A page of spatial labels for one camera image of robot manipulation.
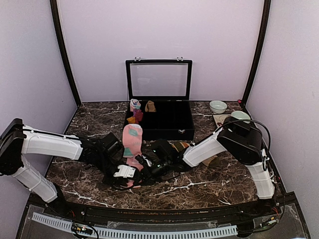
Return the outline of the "rolled orange sock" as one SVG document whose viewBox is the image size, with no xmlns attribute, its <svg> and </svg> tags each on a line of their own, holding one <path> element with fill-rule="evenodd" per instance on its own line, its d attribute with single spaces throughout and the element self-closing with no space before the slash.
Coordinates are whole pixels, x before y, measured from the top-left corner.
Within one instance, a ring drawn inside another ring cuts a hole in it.
<svg viewBox="0 0 319 239">
<path fill-rule="evenodd" d="M 139 124 L 139 121 L 136 117 L 129 117 L 126 120 L 129 124 Z"/>
</svg>

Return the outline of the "pink patterned sock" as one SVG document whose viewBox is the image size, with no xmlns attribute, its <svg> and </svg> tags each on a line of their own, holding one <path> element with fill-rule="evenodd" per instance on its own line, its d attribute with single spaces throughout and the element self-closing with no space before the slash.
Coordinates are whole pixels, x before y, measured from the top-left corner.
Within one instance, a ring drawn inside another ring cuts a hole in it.
<svg viewBox="0 0 319 239">
<path fill-rule="evenodd" d="M 142 134 L 143 129 L 139 124 L 128 124 L 123 129 L 122 143 L 124 146 L 124 155 L 126 163 L 136 168 L 140 172 L 143 166 L 136 160 L 136 156 L 142 155 Z"/>
</svg>

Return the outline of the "black frame post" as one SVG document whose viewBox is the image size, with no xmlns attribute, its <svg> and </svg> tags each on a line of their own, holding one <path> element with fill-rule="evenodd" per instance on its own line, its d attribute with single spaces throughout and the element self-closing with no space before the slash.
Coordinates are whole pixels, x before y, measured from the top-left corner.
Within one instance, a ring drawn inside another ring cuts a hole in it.
<svg viewBox="0 0 319 239">
<path fill-rule="evenodd" d="M 261 58 L 261 54 L 263 50 L 264 40 L 266 36 L 271 2 L 272 2 L 271 0 L 264 0 L 263 12 L 262 12 L 262 18 L 261 18 L 261 24 L 260 24 L 256 49 L 255 49 L 255 53 L 254 53 L 254 57 L 253 57 L 252 65 L 251 65 L 251 70 L 248 76 L 247 84 L 244 90 L 243 97 L 241 99 L 242 108 L 245 108 L 247 105 L 247 102 L 253 87 L 253 83 L 256 77 L 257 69 L 259 66 L 259 62 L 260 62 L 260 58 Z"/>
<path fill-rule="evenodd" d="M 69 84 L 73 99 L 75 101 L 75 104 L 77 107 L 79 107 L 82 104 L 82 102 L 80 100 L 80 96 L 76 87 L 76 83 L 74 80 L 74 76 L 72 73 L 71 65 L 69 62 L 68 54 L 67 54 L 67 49 L 66 49 L 66 45 L 65 45 L 65 41 L 63 37 L 63 32 L 62 32 L 62 25 L 61 25 L 60 16 L 59 16 L 58 1 L 50 0 L 50 8 L 51 8 L 51 15 L 53 19 L 56 39 L 57 39 L 62 63 L 64 66 L 65 74 L 66 74 L 68 84 Z"/>
</svg>

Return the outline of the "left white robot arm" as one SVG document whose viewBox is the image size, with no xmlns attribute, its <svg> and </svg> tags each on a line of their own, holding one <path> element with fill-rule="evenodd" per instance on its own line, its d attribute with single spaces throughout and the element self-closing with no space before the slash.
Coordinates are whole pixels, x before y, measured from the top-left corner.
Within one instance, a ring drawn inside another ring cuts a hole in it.
<svg viewBox="0 0 319 239">
<path fill-rule="evenodd" d="M 70 213 L 70 205 L 58 185 L 45 179 L 26 159 L 27 154 L 38 154 L 82 161 L 97 167 L 107 184 L 117 186 L 116 179 L 137 177 L 137 169 L 113 159 L 123 148 L 109 133 L 104 138 L 65 135 L 25 125 L 14 119 L 0 135 L 0 174 L 15 178 L 28 190 L 37 194 L 59 217 Z"/>
</svg>

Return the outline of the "small circuit board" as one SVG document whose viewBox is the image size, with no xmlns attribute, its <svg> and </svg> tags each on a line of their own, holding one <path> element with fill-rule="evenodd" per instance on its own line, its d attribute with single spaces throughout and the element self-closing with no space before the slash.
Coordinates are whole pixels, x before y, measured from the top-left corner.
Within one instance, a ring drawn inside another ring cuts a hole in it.
<svg viewBox="0 0 319 239">
<path fill-rule="evenodd" d="M 71 231 L 77 234 L 82 233 L 86 235 L 91 235 L 93 233 L 93 230 L 90 227 L 77 223 L 71 226 Z"/>
</svg>

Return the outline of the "striped brown beige sock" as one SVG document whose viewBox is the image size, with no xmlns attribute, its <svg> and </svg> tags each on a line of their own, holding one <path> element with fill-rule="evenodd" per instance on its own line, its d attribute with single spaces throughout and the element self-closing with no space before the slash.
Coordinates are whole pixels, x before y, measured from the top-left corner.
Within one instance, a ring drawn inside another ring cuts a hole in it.
<svg viewBox="0 0 319 239">
<path fill-rule="evenodd" d="M 203 141 L 196 145 L 187 142 L 177 142 L 172 146 L 181 154 L 182 162 L 190 167 L 198 166 L 201 163 L 208 167 L 219 153 L 225 151 L 225 148 L 214 139 Z"/>
</svg>

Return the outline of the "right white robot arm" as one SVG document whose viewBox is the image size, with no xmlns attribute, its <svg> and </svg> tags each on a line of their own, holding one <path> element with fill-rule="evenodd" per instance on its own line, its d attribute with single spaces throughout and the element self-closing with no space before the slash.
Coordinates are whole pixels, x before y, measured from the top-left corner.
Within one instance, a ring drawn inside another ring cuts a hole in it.
<svg viewBox="0 0 319 239">
<path fill-rule="evenodd" d="M 271 198 L 275 193 L 275 185 L 267 168 L 270 146 L 263 143 L 263 134 L 255 127 L 256 124 L 263 125 L 256 120 L 227 117 L 212 134 L 182 151 L 177 151 L 166 140 L 157 140 L 152 144 L 157 157 L 155 162 L 148 164 L 147 156 L 136 156 L 138 163 L 143 166 L 142 180 L 156 181 L 170 171 L 187 172 L 213 156 L 228 152 L 248 168 L 257 196 L 261 199 L 255 204 L 254 211 L 259 216 L 265 216 L 274 207 Z"/>
</svg>

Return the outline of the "rolled pink white sock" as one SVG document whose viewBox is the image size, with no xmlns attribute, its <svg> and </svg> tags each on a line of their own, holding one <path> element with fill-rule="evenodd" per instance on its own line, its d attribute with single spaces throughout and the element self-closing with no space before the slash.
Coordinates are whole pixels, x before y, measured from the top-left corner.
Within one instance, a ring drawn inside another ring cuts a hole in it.
<svg viewBox="0 0 319 239">
<path fill-rule="evenodd" d="M 139 110 L 141 108 L 141 104 L 137 99 L 130 100 L 130 111 L 133 112 L 135 109 Z"/>
</svg>

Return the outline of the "left black frame post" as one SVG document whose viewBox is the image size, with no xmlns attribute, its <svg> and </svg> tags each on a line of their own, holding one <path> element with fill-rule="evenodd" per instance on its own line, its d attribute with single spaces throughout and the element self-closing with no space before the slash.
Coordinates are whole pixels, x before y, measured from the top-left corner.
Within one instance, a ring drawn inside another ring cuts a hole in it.
<svg viewBox="0 0 319 239">
<path fill-rule="evenodd" d="M 74 76 L 72 73 L 71 65 L 69 62 L 68 54 L 67 54 L 67 49 L 66 49 L 66 45 L 65 45 L 65 41 L 63 37 L 63 32 L 62 32 L 62 25 L 61 25 L 60 16 L 59 16 L 58 1 L 50 0 L 50 8 L 51 8 L 51 15 L 53 19 L 56 39 L 57 39 L 62 63 L 64 66 L 65 74 L 66 74 L 68 84 L 69 84 L 73 99 L 75 101 L 75 104 L 77 107 L 79 107 L 82 104 L 82 102 L 80 100 L 80 96 L 76 87 L 76 83 L 74 80 Z"/>
</svg>

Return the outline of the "rolled purple red sock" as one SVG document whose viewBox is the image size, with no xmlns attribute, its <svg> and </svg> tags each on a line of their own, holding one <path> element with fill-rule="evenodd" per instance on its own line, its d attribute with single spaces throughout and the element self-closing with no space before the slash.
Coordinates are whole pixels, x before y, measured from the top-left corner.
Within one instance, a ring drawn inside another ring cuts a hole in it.
<svg viewBox="0 0 319 239">
<path fill-rule="evenodd" d="M 144 113 L 141 109 L 134 109 L 133 110 L 133 117 L 135 117 L 136 123 L 139 123 L 143 120 Z"/>
</svg>

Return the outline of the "black glass-lid storage box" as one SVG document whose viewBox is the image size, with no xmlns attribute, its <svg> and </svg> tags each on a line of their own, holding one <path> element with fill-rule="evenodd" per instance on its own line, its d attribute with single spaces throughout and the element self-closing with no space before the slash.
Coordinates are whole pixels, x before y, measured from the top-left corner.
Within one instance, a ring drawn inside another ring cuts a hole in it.
<svg viewBox="0 0 319 239">
<path fill-rule="evenodd" d="M 191 73 L 191 60 L 126 61 L 129 100 L 139 100 L 144 113 L 139 122 L 143 140 L 193 140 L 194 123 L 189 103 Z M 155 103 L 156 112 L 145 112 L 148 101 Z"/>
</svg>

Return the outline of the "near pale green bowl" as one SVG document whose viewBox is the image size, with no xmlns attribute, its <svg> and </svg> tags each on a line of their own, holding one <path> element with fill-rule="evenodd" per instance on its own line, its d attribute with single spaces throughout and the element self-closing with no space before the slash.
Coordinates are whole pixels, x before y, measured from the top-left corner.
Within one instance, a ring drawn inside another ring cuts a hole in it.
<svg viewBox="0 0 319 239">
<path fill-rule="evenodd" d="M 234 111 L 231 113 L 231 116 L 238 120 L 244 120 L 245 123 L 250 123 L 249 120 L 251 120 L 250 116 L 243 111 Z"/>
</svg>

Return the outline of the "floral square plate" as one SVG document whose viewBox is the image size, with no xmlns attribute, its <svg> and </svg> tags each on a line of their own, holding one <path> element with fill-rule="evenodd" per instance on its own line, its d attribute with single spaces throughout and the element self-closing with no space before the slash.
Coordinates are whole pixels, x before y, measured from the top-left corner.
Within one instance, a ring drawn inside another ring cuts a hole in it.
<svg viewBox="0 0 319 239">
<path fill-rule="evenodd" d="M 230 117 L 231 114 L 214 114 L 212 116 L 213 116 L 214 122 L 216 124 L 216 127 L 220 127 L 223 125 L 225 119 L 227 117 Z"/>
</svg>

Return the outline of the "pale green bowl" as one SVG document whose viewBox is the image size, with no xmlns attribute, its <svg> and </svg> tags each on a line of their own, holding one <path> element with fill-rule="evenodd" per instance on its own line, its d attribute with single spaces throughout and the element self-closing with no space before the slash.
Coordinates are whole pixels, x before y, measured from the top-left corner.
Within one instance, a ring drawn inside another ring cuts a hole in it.
<svg viewBox="0 0 319 239">
<path fill-rule="evenodd" d="M 227 110 L 227 104 L 219 100 L 211 101 L 209 107 L 214 114 L 222 114 Z"/>
<path fill-rule="evenodd" d="M 231 113 L 231 116 L 238 120 L 244 120 L 245 123 L 250 123 L 249 120 L 251 120 L 250 116 L 243 111 L 234 111 Z"/>
</svg>

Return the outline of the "far pale green bowl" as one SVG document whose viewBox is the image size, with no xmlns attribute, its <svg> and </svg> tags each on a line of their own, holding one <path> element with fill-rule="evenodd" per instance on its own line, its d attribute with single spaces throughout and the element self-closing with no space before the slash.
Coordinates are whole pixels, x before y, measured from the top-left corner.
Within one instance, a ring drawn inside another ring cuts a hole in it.
<svg viewBox="0 0 319 239">
<path fill-rule="evenodd" d="M 222 114 L 227 110 L 227 104 L 219 100 L 211 101 L 209 107 L 214 114 Z"/>
</svg>

